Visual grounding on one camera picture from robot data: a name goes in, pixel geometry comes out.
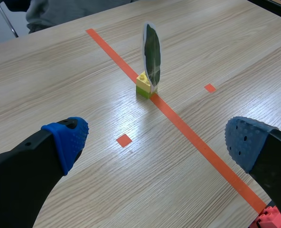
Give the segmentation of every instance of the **lego brick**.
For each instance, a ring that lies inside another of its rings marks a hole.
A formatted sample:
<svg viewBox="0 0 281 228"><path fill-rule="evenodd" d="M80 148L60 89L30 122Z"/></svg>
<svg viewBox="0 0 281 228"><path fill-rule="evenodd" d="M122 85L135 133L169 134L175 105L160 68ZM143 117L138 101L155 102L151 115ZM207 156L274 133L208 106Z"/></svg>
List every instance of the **lego brick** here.
<svg viewBox="0 0 281 228"><path fill-rule="evenodd" d="M147 79L146 72L141 73L136 78L136 86L141 88L145 92L150 93L151 85L150 85L150 81Z"/></svg>
<svg viewBox="0 0 281 228"><path fill-rule="evenodd" d="M146 91L144 91L143 89L139 88L138 86L136 87L136 93L142 95L143 97L149 99L155 92L157 92L157 88L156 90L151 94L151 93L147 93Z"/></svg>
<svg viewBox="0 0 281 228"><path fill-rule="evenodd" d="M268 207L256 218L250 228L257 228L257 222L260 228L281 228L281 214L276 206Z"/></svg>

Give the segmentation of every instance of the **metal chair frame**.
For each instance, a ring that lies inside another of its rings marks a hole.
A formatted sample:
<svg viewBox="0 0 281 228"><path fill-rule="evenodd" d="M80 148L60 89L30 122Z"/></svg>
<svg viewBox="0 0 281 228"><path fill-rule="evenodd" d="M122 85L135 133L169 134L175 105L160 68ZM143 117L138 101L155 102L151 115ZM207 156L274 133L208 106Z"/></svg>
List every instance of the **metal chair frame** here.
<svg viewBox="0 0 281 228"><path fill-rule="evenodd" d="M8 24L9 28L11 29L12 33L14 34L14 36L17 38L18 35L14 29L14 27L12 26L11 22L9 21L7 15L5 14L5 12L3 11L3 9L0 6L0 13L2 14L3 18L5 19L6 23Z"/></svg>

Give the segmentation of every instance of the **oval leaf card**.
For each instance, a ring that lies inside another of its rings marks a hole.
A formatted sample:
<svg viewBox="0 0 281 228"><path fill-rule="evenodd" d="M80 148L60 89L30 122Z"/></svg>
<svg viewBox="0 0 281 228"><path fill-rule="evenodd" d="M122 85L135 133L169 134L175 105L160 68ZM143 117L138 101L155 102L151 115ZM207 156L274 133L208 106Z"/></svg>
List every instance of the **oval leaf card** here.
<svg viewBox="0 0 281 228"><path fill-rule="evenodd" d="M146 22L144 26L142 57L145 64L146 75L151 84L151 93L153 93L159 83L161 50L155 25L151 22Z"/></svg>

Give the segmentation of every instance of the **gray clothing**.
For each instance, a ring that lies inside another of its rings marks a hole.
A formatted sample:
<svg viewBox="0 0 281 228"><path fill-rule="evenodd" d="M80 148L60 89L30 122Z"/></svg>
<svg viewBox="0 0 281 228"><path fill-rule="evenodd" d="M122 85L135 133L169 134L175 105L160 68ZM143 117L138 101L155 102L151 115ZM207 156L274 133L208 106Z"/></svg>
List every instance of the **gray clothing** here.
<svg viewBox="0 0 281 228"><path fill-rule="evenodd" d="M31 0L27 10L30 33L118 7L133 0Z"/></svg>

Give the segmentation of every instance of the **blue gripper pad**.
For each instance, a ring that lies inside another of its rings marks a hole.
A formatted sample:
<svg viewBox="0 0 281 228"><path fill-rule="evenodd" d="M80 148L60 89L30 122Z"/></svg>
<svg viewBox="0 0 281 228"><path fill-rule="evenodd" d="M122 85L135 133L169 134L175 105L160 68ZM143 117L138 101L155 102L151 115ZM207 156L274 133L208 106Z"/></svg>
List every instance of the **blue gripper pad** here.
<svg viewBox="0 0 281 228"><path fill-rule="evenodd" d="M76 119L77 126L70 129L60 123L50 123L41 127L53 134L59 160L64 175L73 167L79 152L84 148L87 135L89 134L88 123L81 117L70 117Z"/></svg>
<svg viewBox="0 0 281 228"><path fill-rule="evenodd" d="M232 159L246 173L252 169L272 127L247 117L236 116L228 121L225 128L227 150Z"/></svg>

